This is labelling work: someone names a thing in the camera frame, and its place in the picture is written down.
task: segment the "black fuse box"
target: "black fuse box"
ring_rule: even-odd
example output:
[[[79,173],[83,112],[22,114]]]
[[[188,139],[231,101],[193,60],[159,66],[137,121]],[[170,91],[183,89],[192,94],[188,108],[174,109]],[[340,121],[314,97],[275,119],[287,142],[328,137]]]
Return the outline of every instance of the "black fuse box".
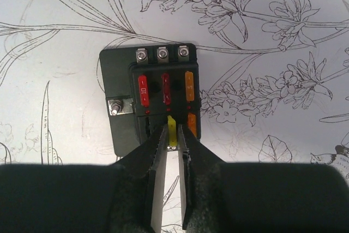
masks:
[[[200,88],[193,44],[126,47],[100,53],[115,154],[123,157],[171,116],[199,139]]]

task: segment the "red fuse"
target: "red fuse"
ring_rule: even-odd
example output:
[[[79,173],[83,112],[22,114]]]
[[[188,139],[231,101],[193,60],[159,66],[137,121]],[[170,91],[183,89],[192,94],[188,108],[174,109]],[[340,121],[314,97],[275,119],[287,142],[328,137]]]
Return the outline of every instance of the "red fuse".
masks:
[[[171,104],[170,75],[163,73],[161,77],[163,79],[164,103],[166,106],[169,106]]]
[[[139,76],[138,85],[140,88],[141,104],[142,106],[149,107],[149,92],[148,92],[147,77],[144,75]]]

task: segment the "yellow fuse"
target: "yellow fuse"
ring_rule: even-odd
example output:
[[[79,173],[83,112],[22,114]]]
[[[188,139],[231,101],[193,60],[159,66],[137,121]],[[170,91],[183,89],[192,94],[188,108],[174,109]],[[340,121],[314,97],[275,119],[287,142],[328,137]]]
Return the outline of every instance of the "yellow fuse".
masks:
[[[171,116],[167,117],[167,125],[169,126],[170,147],[177,147],[176,121]]]
[[[188,127],[191,130],[191,132],[194,134],[195,137],[197,137],[196,132],[196,116],[192,113],[188,114]]]
[[[185,92],[186,100],[194,101],[194,74],[190,71],[185,72]]]

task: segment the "fuse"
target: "fuse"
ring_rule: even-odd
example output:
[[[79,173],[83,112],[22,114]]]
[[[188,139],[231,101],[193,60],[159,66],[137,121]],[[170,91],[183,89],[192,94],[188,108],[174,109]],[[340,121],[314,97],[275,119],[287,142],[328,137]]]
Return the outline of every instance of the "fuse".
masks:
[[[171,104],[170,75],[164,73],[161,77],[163,79],[164,103],[169,106]]]
[[[185,92],[187,102],[194,101],[194,75],[192,72],[185,72]]]
[[[167,125],[169,127],[170,147],[177,147],[177,128],[176,121],[173,119],[173,117],[167,117]]]
[[[197,137],[196,116],[193,113],[188,114],[188,127],[191,130],[191,132],[194,134],[194,136]]]
[[[141,104],[142,106],[149,107],[149,92],[148,92],[147,77],[144,75],[139,76],[138,85],[140,89]]]

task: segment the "dark red fuse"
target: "dark red fuse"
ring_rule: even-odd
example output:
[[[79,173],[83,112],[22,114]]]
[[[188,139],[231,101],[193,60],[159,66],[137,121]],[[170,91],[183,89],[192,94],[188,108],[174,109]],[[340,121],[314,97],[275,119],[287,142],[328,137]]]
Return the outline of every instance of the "dark red fuse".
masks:
[[[170,75],[163,73],[161,77],[163,79],[164,103],[166,106],[169,106],[171,104]]]
[[[149,92],[148,92],[147,77],[144,75],[139,76],[138,85],[140,89],[141,104],[142,106],[149,107]]]

